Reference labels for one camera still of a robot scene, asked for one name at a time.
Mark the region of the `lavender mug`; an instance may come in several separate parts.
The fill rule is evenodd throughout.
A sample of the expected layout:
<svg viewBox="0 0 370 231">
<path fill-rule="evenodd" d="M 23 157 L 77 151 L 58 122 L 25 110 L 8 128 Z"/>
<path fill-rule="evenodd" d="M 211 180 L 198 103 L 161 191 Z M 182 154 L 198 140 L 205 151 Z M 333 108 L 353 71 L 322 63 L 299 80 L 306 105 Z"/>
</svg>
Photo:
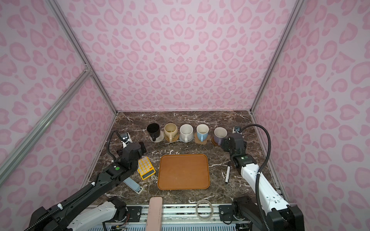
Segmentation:
<svg viewBox="0 0 370 231">
<path fill-rule="evenodd" d="M 222 143 L 222 140 L 227 136 L 228 132 L 225 128 L 223 127 L 217 127 L 215 130 L 214 130 L 214 140 L 216 142 L 218 142 L 219 146 L 221 145 Z"/>
</svg>

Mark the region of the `brown round wooden coaster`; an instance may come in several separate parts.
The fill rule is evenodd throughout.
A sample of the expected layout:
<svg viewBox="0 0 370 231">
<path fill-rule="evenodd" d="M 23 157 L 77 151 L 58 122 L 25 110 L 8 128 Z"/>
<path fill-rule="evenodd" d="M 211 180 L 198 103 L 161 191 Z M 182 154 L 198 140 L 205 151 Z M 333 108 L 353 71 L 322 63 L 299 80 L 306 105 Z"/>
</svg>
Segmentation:
<svg viewBox="0 0 370 231">
<path fill-rule="evenodd" d="M 218 142 L 214 140 L 214 137 L 211 137 L 212 144 L 215 146 L 219 146 Z"/>
</svg>

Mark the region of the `black mug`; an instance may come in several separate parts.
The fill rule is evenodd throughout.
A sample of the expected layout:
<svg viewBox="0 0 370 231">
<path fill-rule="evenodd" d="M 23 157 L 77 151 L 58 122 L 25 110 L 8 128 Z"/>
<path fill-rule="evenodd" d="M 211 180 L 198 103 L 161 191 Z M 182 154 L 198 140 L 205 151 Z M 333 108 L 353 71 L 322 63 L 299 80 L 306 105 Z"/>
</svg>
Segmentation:
<svg viewBox="0 0 370 231">
<path fill-rule="evenodd" d="M 147 126 L 146 130 L 148 131 L 150 138 L 153 142 L 157 140 L 157 138 L 161 135 L 160 126 L 157 123 L 151 123 Z"/>
</svg>

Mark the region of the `light blue mug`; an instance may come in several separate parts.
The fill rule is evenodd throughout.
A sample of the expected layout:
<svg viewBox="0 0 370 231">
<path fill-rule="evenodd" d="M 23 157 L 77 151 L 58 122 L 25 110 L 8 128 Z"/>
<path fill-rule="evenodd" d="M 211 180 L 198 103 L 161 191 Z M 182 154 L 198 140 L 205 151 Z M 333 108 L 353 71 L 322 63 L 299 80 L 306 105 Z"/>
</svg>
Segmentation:
<svg viewBox="0 0 370 231">
<path fill-rule="evenodd" d="M 198 139 L 204 141 L 209 134 L 209 127 L 206 124 L 200 124 L 197 126 Z"/>
</svg>

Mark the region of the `beige speckled round coaster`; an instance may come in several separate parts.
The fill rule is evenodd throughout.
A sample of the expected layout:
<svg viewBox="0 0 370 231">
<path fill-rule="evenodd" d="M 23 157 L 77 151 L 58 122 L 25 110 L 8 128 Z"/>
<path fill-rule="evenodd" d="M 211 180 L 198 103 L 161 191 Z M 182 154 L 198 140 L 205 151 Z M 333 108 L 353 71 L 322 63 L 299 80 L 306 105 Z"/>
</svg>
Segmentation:
<svg viewBox="0 0 370 231">
<path fill-rule="evenodd" d="M 157 137 L 155 140 L 151 136 L 149 138 L 152 142 L 158 143 L 158 142 L 161 142 L 164 139 L 164 137 L 165 137 L 164 132 L 160 131 L 159 137 Z"/>
</svg>

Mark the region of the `cork flower-shaped coaster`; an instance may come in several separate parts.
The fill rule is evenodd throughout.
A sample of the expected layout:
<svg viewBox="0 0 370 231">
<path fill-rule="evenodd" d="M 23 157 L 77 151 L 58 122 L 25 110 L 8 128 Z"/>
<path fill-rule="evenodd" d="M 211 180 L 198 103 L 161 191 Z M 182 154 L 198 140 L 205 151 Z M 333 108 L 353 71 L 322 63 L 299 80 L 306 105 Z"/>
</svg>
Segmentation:
<svg viewBox="0 0 370 231">
<path fill-rule="evenodd" d="M 207 138 L 204 141 L 201 141 L 198 139 L 197 133 L 194 133 L 194 140 L 195 140 L 195 143 L 197 144 L 206 145 L 210 138 L 211 136 L 208 134 Z"/>
</svg>

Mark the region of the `cream beige mug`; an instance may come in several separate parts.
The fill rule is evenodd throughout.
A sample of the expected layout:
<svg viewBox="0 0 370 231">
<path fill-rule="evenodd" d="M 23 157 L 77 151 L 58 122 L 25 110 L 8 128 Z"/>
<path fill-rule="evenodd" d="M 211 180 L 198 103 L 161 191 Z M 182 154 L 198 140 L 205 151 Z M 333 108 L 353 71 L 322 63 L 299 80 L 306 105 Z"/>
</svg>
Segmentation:
<svg viewBox="0 0 370 231">
<path fill-rule="evenodd" d="M 168 123 L 164 126 L 164 134 L 172 139 L 172 136 L 176 136 L 178 134 L 178 127 L 174 123 Z"/>
</svg>

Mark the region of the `woven rattan round coaster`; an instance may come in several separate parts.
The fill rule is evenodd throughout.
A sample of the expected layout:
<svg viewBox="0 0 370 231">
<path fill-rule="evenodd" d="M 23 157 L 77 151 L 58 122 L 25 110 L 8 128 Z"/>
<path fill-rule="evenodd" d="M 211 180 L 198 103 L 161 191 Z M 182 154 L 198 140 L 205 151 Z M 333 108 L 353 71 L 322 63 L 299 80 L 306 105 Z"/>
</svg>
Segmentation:
<svg viewBox="0 0 370 231">
<path fill-rule="evenodd" d="M 179 133 L 176 136 L 172 136 L 172 139 L 169 138 L 169 136 L 165 135 L 164 138 L 167 142 L 172 143 L 178 141 L 180 135 Z"/>
</svg>

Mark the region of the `white mug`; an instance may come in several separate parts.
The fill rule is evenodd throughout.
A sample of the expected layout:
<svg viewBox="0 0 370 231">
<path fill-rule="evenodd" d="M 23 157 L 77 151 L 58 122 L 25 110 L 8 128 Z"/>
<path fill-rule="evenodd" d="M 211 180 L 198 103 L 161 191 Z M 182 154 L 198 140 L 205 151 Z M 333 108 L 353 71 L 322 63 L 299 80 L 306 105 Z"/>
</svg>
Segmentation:
<svg viewBox="0 0 370 231">
<path fill-rule="evenodd" d="M 190 124 L 184 124 L 180 127 L 180 136 L 194 136 L 194 129 Z"/>
</svg>

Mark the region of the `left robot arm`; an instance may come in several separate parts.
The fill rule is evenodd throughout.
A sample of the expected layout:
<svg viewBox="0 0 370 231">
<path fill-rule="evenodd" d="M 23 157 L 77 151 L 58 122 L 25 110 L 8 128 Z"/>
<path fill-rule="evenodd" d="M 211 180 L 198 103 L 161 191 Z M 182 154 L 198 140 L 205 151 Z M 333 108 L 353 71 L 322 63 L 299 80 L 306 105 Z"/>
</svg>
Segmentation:
<svg viewBox="0 0 370 231">
<path fill-rule="evenodd" d="M 70 231 L 68 226 L 92 202 L 114 189 L 138 169 L 138 161 L 146 153 L 143 142 L 129 143 L 119 158 L 98 174 L 97 179 L 69 198 L 51 206 L 40 207 L 31 215 L 27 231 Z"/>
</svg>

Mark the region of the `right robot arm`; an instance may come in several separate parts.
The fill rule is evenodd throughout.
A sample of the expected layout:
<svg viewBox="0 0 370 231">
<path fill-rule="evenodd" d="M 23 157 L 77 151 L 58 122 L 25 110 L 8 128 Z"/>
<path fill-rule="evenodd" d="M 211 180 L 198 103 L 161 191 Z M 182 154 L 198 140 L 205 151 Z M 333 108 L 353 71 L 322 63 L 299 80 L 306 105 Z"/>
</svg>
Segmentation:
<svg viewBox="0 0 370 231">
<path fill-rule="evenodd" d="M 223 219 L 248 220 L 260 231 L 304 231 L 304 216 L 298 206 L 291 206 L 265 178 L 256 160 L 246 154 L 241 134 L 223 138 L 221 147 L 230 153 L 230 160 L 252 187 L 256 203 L 248 196 L 233 200 L 232 213 Z"/>
</svg>

